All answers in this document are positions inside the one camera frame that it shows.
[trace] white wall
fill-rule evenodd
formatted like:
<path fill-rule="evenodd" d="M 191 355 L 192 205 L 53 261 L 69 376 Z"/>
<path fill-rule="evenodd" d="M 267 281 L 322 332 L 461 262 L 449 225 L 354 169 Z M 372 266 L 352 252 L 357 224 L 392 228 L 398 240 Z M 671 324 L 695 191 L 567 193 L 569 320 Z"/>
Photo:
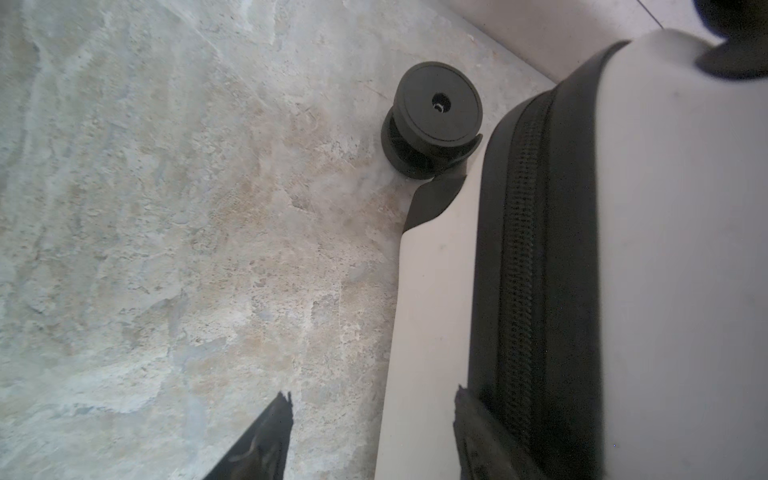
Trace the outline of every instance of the white wall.
<path fill-rule="evenodd" d="M 450 9 L 560 81 L 594 53 L 659 28 L 678 28 L 717 41 L 692 0 L 442 0 Z"/>

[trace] suitcase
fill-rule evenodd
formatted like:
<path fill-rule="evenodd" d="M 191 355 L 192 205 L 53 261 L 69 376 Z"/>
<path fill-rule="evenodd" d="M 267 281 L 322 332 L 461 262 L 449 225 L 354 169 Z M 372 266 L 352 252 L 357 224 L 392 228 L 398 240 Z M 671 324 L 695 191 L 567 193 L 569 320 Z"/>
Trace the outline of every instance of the suitcase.
<path fill-rule="evenodd" d="M 765 475 L 768 50 L 733 43 L 613 45 L 417 190 L 377 480 Z"/>

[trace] black rubber edge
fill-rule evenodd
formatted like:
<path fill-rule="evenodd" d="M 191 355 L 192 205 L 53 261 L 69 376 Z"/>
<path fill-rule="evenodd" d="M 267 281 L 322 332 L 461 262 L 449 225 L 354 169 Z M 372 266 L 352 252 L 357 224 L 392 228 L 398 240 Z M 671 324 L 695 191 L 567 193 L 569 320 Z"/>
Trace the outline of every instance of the black rubber edge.
<path fill-rule="evenodd" d="M 593 56 L 558 86 L 550 111 L 545 263 L 546 452 L 554 479 L 601 478 L 603 464 L 595 109 L 608 60 Z"/>
<path fill-rule="evenodd" d="M 467 175 L 466 160 L 459 161 L 453 167 L 435 177 L 434 180 L 416 189 L 408 209 L 405 233 L 413 227 L 429 222 L 442 214 L 462 189 Z"/>

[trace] marble floor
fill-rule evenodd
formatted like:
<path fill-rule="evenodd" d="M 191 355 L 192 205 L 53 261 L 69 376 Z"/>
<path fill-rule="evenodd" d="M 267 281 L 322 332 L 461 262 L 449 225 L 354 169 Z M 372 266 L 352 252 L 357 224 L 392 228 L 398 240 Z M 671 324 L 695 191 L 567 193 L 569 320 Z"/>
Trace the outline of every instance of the marble floor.
<path fill-rule="evenodd" d="M 281 390 L 286 478 L 371 478 L 426 60 L 485 134 L 551 87 L 438 4 L 0 2 L 0 478 L 202 478 Z"/>

